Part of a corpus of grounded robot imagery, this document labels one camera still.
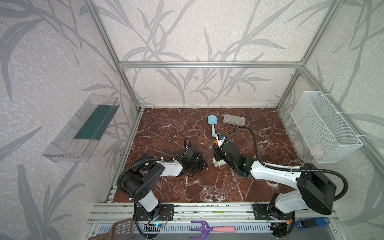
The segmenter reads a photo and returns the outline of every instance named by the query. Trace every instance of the blue spatula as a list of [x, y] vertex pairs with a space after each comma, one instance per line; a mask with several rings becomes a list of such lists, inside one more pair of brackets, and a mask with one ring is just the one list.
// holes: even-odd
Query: blue spatula
[[216, 136], [215, 124], [217, 124], [217, 117], [215, 115], [209, 115], [208, 124], [212, 125], [212, 137], [215, 137]]

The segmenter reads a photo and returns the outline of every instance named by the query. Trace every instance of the wallpaper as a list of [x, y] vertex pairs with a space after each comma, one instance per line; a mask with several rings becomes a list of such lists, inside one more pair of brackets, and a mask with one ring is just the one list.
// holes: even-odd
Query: wallpaper
[[[120, 61], [299, 61], [332, 1], [94, 2]], [[293, 72], [125, 71], [136, 98], [146, 107], [274, 107]]]
[[306, 67], [384, 155], [384, 1], [346, 1]]
[[[78, 239], [137, 114], [82, 3], [0, 1], [0, 239]], [[91, 93], [120, 107], [90, 160], [43, 157]]]
[[146, 107], [276, 107], [294, 69], [141, 68], [126, 71]]
[[[299, 158], [310, 162], [318, 168], [331, 169], [343, 174], [349, 183], [345, 196], [334, 202], [345, 231], [351, 240], [379, 240], [384, 234], [384, 178], [370, 160], [358, 149], [337, 163], [318, 164], [299, 128], [291, 117], [291, 111], [303, 91], [314, 91], [305, 77], [300, 76], [279, 110], [281, 119], [291, 138]], [[335, 176], [329, 175], [337, 185], [336, 193], [343, 183]]]

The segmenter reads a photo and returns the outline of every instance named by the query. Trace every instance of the transparent plastic bin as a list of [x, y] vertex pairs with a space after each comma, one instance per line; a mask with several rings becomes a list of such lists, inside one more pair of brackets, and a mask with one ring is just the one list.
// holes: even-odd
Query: transparent plastic bin
[[318, 163], [338, 162], [362, 146], [360, 138], [320, 91], [303, 92], [291, 115]]
[[53, 162], [88, 162], [119, 106], [116, 97], [92, 93], [43, 156]]

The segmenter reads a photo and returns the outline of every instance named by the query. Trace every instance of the pink handle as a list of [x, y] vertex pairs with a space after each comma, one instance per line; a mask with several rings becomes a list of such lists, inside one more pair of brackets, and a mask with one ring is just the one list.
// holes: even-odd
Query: pink handle
[[234, 226], [227, 226], [227, 227], [214, 227], [214, 232], [227, 232], [227, 233], [234, 233], [235, 227]]

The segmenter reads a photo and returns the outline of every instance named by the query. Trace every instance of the red marble tabletop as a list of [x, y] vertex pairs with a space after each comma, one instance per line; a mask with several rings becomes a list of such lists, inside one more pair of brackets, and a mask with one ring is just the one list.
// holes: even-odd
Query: red marble tabletop
[[[256, 135], [263, 161], [300, 165], [274, 108], [182, 108], [144, 110], [125, 167], [145, 152], [165, 159], [175, 156], [183, 151], [183, 141], [189, 137], [192, 145], [202, 152], [208, 166], [193, 177], [159, 178], [153, 192], [160, 202], [269, 202], [277, 192], [292, 191], [292, 188], [275, 182], [242, 178], [228, 165], [213, 165], [212, 143], [215, 138], [207, 117], [216, 115], [216, 133], [227, 135], [236, 126], [223, 123], [226, 113], [246, 118], [245, 124]], [[234, 142], [243, 156], [255, 157], [252, 136], [246, 129], [233, 132], [229, 141]], [[129, 202], [129, 199], [117, 190], [113, 202]]]

